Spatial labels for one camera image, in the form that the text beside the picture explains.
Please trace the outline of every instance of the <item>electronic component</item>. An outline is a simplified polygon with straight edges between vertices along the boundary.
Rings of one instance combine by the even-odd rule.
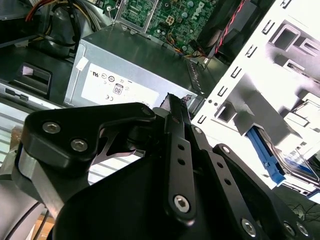
[[[168,16],[167,17],[167,19],[165,20],[165,22],[169,25],[169,26],[171,26],[173,23],[174,23],[174,21],[175,21],[175,18],[174,17],[172,17],[172,16]]]
[[[181,14],[181,17],[183,17],[184,19],[186,19],[188,17],[188,13],[186,13],[185,11]]]
[[[115,21],[138,33],[146,33],[158,0],[121,1]]]
[[[111,0],[100,1],[103,3],[101,8],[105,9],[107,5],[114,7],[109,1]],[[138,33],[146,33],[146,37],[152,36],[165,43],[167,35],[172,33],[176,40],[175,46],[181,49],[191,40],[198,39],[217,5],[217,1],[204,0],[163,0],[159,4],[157,2],[158,0],[123,0],[118,7],[115,21]]]
[[[193,8],[194,7],[194,2],[193,1],[188,1],[187,6],[189,8]]]

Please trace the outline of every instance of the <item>green circuit board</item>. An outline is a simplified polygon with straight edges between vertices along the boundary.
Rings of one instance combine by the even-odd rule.
[[[101,0],[102,9],[112,0]],[[122,0],[125,4],[121,17],[131,23],[143,27],[153,3],[149,0]],[[185,55],[190,55],[194,49],[189,45],[191,40],[197,40],[203,27],[211,16],[218,0],[159,0],[153,13],[147,35],[163,42],[168,34],[172,34],[175,46],[183,49]]]
[[[190,2],[193,3],[193,7],[188,6]],[[189,43],[191,40],[198,39],[216,3],[217,1],[215,0],[160,1],[151,19],[147,33],[163,42],[166,42],[168,34],[172,33],[175,45],[179,49],[186,48],[185,54],[192,54],[194,50]],[[172,25],[167,23],[168,17],[174,19]]]

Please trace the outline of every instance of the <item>power supply label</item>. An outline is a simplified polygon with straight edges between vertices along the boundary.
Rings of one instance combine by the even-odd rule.
[[[91,63],[81,97],[100,105],[138,102],[152,109],[159,93]]]

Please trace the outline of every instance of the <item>yellow wire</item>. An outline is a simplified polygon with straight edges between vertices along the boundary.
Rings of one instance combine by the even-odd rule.
[[[50,4],[53,4],[53,3],[56,3],[58,2],[58,0],[54,0],[52,2],[48,2],[46,3],[45,5],[43,6],[47,6],[47,5],[50,5]],[[67,1],[59,1],[59,4],[67,4],[68,2]],[[89,16],[87,14],[85,14],[85,12],[81,9],[81,7],[75,3],[73,3],[73,5],[84,15],[84,17],[88,20],[88,23],[90,24],[90,19],[89,19]],[[51,29],[51,26],[49,26],[48,30],[46,31],[46,35],[50,32],[50,29]],[[40,41],[42,40],[43,37],[37,37],[36,39],[32,40],[32,41]]]
[[[67,4],[67,1],[62,1],[59,2],[60,4]],[[78,4],[73,3],[73,5],[85,16],[85,18],[88,20],[89,24],[90,24],[90,18],[87,14],[85,14],[85,12],[81,9],[81,7]]]

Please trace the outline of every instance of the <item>gray metal panel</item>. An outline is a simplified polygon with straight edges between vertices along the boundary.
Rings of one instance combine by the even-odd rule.
[[[22,4],[18,0],[1,0],[0,1],[0,20],[9,20],[25,17],[30,7]]]
[[[23,63],[29,63],[52,73],[50,101],[62,105],[69,82],[72,63],[50,57],[28,47],[0,48],[0,79],[8,83],[18,76]]]
[[[82,39],[74,66],[82,57],[89,62],[82,71],[73,68],[64,100],[66,104],[96,105],[81,97],[90,64],[158,92],[159,97],[154,106],[160,106],[168,92],[180,98],[186,95],[197,96],[192,88],[186,59],[140,35],[123,31],[118,25],[106,27]],[[203,89],[210,93],[214,87],[213,83],[211,85]]]

